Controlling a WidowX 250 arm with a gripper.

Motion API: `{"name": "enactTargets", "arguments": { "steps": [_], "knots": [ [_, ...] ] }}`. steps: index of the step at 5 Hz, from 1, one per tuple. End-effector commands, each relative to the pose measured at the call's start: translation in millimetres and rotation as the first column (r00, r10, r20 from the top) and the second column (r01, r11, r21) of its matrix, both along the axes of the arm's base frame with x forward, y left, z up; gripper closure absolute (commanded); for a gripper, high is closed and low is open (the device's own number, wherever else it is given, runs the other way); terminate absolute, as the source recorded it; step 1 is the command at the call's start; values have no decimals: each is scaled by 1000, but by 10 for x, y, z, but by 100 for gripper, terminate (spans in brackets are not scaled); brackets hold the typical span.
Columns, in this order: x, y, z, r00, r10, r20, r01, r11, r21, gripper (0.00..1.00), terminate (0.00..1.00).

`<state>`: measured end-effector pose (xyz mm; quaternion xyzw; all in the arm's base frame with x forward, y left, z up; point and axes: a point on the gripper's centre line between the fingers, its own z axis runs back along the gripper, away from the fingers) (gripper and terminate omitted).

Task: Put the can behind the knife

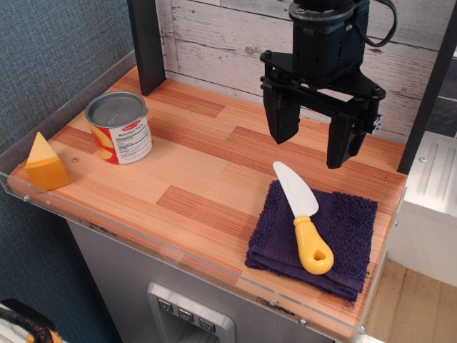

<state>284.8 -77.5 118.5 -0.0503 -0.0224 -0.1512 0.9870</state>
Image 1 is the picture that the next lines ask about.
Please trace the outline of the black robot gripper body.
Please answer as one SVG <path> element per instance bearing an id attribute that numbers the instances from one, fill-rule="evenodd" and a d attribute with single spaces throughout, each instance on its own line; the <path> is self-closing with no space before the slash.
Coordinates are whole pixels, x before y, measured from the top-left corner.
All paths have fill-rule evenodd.
<path id="1" fill-rule="evenodd" d="M 329 116 L 354 116 L 366 133 L 381 125 L 386 92 L 361 72 L 365 46 L 384 46 L 367 36 L 368 1 L 293 1 L 290 53 L 266 50 L 261 82 L 269 80 L 301 107 Z"/>

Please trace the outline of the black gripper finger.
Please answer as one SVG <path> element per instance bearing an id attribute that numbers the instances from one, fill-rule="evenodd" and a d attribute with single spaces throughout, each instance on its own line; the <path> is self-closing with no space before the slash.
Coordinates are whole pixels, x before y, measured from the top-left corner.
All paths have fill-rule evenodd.
<path id="1" fill-rule="evenodd" d="M 366 132 L 356 117 L 343 112 L 332 118 L 328 134 L 327 166 L 337 169 L 361 148 Z"/>
<path id="2" fill-rule="evenodd" d="M 263 105 L 270 135 L 277 144 L 288 141 L 299 131 L 301 105 L 290 100 L 284 89 L 265 79 L 262 84 Z"/>

